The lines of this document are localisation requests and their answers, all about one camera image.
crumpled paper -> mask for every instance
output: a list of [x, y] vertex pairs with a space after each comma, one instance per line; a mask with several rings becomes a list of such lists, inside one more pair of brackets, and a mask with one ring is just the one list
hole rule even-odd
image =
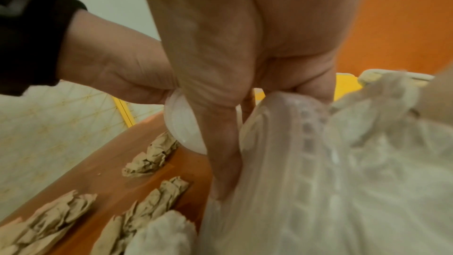
[[146, 153], [139, 153], [132, 162], [126, 164], [122, 170], [123, 176], [140, 177], [155, 173], [178, 146], [179, 142], [169, 132], [164, 132], [148, 146]]
[[191, 255], [197, 238], [195, 225], [170, 210], [137, 231], [125, 255]]
[[453, 128], [418, 116], [419, 94], [392, 73], [332, 104], [318, 254], [453, 254]]
[[123, 254], [136, 232], [167, 212], [188, 187], [189, 184], [180, 177], [164, 180], [142, 202], [135, 202], [123, 215], [110, 219], [91, 255]]
[[23, 221], [0, 227], [0, 255], [42, 255], [92, 206], [96, 195], [78, 195], [75, 190], [45, 204]]

brown table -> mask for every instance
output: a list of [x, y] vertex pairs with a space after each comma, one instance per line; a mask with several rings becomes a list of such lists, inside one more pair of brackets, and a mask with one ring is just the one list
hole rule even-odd
[[24, 219], [60, 195], [71, 190], [98, 194], [93, 209], [85, 214], [65, 237], [49, 252], [57, 255], [85, 255], [99, 237], [105, 224], [115, 214], [130, 208], [135, 200], [143, 200], [161, 181], [175, 176], [192, 183], [175, 209], [195, 222], [199, 228], [208, 198], [211, 172], [205, 156], [181, 147], [169, 162], [152, 176], [125, 178], [121, 169], [127, 162], [166, 130], [162, 114], [152, 116], [129, 128], [104, 145], [64, 176], [17, 209], [0, 225], [19, 216]]

white plastic container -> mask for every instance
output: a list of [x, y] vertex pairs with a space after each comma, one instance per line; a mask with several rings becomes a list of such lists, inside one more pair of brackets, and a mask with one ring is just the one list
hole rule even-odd
[[[240, 127], [241, 107], [237, 106], [236, 111]], [[207, 153], [195, 115], [180, 89], [175, 90], [165, 101], [164, 121], [168, 131], [184, 147], [196, 153]]]
[[237, 188], [222, 203], [208, 201], [197, 255], [325, 254], [314, 240], [325, 236], [330, 248], [341, 245], [335, 219], [325, 217], [332, 205], [347, 208], [341, 166], [321, 140], [326, 120], [314, 99], [267, 95], [241, 129]]

person's hand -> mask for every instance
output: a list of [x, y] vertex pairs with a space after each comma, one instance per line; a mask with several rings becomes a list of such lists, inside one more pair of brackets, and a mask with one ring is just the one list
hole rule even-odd
[[159, 41], [84, 10], [66, 31], [57, 77], [141, 104], [163, 104], [177, 88]]
[[331, 101], [335, 57], [359, 2], [147, 1], [200, 126], [216, 198], [234, 187], [242, 164], [235, 106], [253, 87]]

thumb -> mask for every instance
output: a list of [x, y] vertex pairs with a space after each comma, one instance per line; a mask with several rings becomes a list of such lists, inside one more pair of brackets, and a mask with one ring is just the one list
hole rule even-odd
[[242, 167], [236, 109], [197, 105], [192, 109], [208, 150], [213, 174], [211, 197], [223, 199], [236, 186]]

